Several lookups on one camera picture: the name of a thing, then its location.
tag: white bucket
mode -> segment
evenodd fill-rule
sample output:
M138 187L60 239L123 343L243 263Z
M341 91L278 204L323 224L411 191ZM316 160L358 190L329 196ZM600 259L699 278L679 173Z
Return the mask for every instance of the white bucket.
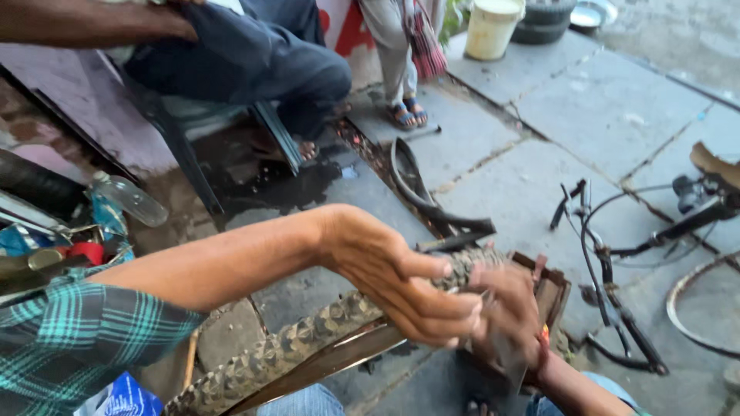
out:
M517 22L524 18L525 0L475 0L465 53L490 61L504 56Z

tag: plastic bottle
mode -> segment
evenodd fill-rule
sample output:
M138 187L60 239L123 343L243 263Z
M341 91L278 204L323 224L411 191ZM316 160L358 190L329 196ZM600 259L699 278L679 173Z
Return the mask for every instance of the plastic bottle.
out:
M147 226L158 227L167 221L167 209L128 179L102 171L95 172L92 178L95 192Z

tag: wooden stick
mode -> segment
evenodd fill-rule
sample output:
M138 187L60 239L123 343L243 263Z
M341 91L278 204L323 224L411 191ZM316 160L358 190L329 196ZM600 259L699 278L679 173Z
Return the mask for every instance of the wooden stick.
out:
M183 390L192 383L192 369L195 366L195 350L198 348L198 330L190 334L190 342L187 348L187 362L185 363L185 380L183 380Z

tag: stacked tires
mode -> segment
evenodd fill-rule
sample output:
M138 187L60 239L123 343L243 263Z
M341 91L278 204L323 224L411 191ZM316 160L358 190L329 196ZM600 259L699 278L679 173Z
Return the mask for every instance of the stacked tires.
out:
M527 0L524 19L517 23L511 41L518 44L550 44L560 39L571 24L576 0Z

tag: metal bowl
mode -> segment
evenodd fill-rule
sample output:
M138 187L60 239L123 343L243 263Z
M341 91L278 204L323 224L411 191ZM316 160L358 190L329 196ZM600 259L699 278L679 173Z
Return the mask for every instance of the metal bowl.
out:
M619 15L609 0L579 0L571 13L571 25L576 30L591 31L612 24Z

